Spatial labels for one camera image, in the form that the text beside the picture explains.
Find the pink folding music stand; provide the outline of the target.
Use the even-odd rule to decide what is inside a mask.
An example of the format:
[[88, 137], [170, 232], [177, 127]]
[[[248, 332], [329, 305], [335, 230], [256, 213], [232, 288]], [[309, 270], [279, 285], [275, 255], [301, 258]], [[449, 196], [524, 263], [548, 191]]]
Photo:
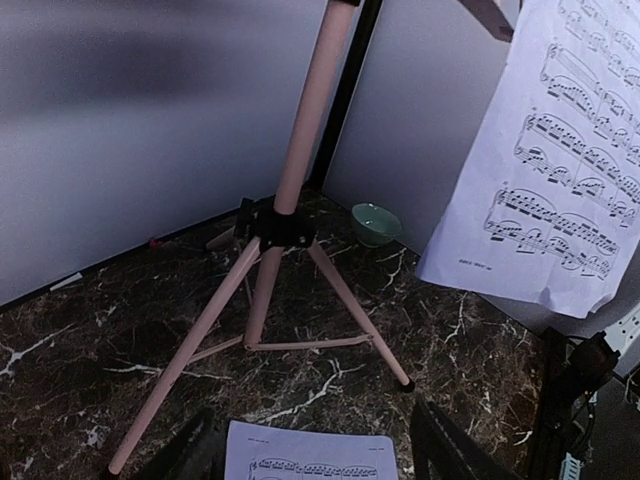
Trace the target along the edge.
[[[251, 202], [246, 200], [237, 217], [235, 227], [213, 239], [213, 244], [220, 245], [231, 240], [236, 234], [249, 236], [249, 241], [238, 260], [162, 371], [151, 394], [102, 473], [102, 478], [116, 479], [120, 476], [127, 460], [187, 365], [237, 344], [243, 345], [248, 351], [284, 351], [370, 343], [396, 377], [400, 390], [407, 393], [414, 391], [414, 381], [402, 368], [329, 256], [320, 246], [315, 229], [297, 209], [322, 115], [329, 100], [354, 13], [359, 5], [357, 1], [327, 3], [297, 108], [274, 203], [270, 208], [254, 212]], [[283, 252], [287, 248], [307, 251], [360, 326], [362, 335], [312, 342], [262, 342], [261, 335], [272, 292]], [[217, 346], [201, 349], [200, 345], [210, 328], [254, 265], [259, 267], [259, 271], [254, 294], [250, 300], [250, 314], [244, 334]]]

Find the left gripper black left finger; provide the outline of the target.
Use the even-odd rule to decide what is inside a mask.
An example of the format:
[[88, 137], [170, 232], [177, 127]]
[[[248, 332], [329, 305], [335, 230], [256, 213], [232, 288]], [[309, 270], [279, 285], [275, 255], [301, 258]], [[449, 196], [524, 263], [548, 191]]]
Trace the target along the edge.
[[140, 479], [223, 479], [225, 429], [212, 408], [201, 409], [144, 467]]

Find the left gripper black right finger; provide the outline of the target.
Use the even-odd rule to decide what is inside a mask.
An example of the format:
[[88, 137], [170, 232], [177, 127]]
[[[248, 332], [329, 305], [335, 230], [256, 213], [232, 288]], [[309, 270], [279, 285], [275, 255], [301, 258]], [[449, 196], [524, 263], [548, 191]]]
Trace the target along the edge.
[[417, 397], [411, 413], [411, 449], [416, 479], [519, 479], [503, 468], [433, 402]]

